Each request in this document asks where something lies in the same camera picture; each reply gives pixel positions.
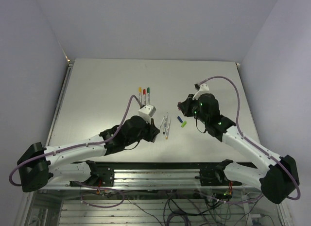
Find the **white marker pen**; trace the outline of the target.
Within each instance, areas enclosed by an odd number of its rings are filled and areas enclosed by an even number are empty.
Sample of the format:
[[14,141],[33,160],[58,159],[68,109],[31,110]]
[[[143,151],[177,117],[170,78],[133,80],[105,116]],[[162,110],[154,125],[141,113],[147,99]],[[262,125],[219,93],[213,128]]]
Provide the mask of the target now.
[[167,112],[165,118],[164,118],[164,124],[163,124],[163,131],[162,131],[162,134],[165,134],[166,132],[166,127],[167,127],[167,122],[168,122],[168,116],[169,116],[169,113]]

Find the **red marker pen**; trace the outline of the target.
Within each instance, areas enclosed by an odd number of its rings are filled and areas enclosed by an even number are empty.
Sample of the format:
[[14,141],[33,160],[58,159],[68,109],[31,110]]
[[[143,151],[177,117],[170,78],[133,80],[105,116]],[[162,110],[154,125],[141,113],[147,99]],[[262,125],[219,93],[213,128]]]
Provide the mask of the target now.
[[147,99],[146,99],[146,94],[143,94],[143,104],[146,105]]

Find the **yellow marker pen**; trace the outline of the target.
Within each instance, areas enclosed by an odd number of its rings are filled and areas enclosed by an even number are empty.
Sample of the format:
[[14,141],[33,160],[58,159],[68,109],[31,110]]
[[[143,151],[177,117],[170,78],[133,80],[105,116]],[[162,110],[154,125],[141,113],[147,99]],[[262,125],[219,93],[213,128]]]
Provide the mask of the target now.
[[141,87],[138,88],[138,98],[139,98],[139,101],[142,102],[142,88]]

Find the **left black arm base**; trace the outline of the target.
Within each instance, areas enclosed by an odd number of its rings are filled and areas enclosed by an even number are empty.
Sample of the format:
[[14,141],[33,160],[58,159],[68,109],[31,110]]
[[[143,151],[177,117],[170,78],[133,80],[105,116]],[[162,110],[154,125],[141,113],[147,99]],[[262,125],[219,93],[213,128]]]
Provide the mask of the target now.
[[87,160],[80,163],[72,163],[69,167],[71,168],[70,175],[72,176],[69,184],[71,187],[81,186],[78,182],[93,187],[112,187],[114,184],[114,170],[95,161]]

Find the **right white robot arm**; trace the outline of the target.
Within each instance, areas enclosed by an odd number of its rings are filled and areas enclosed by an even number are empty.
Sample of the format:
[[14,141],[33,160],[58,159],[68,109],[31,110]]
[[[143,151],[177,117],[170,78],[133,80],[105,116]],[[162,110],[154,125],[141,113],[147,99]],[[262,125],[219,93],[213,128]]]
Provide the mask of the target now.
[[205,132],[234,148],[255,165],[250,168],[229,159],[222,161],[214,173],[218,184],[241,182],[260,190],[275,204],[280,204],[299,186],[295,159],[290,155],[282,157],[242,136],[236,123],[220,113],[219,103],[213,94],[205,93],[199,97],[189,94],[177,106],[185,117],[202,122]]

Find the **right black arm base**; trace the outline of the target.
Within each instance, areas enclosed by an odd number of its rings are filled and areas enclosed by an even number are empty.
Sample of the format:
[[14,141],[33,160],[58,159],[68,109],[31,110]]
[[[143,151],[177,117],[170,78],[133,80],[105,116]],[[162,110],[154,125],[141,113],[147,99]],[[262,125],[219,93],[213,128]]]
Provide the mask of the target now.
[[199,174],[194,178],[200,181],[201,186],[229,185],[232,180],[224,173],[225,168],[233,163],[230,159],[221,162],[208,162],[200,168]]

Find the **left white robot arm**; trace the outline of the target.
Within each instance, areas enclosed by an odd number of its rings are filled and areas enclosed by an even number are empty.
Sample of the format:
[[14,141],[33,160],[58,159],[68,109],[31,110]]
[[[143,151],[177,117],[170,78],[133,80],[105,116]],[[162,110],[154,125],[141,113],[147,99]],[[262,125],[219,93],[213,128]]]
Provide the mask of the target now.
[[107,175],[92,161],[93,157],[124,151],[141,140],[155,142],[160,130],[151,117],[132,116],[120,125],[91,138],[59,146],[32,144],[17,161],[23,192],[33,192],[54,182],[78,182],[98,186]]

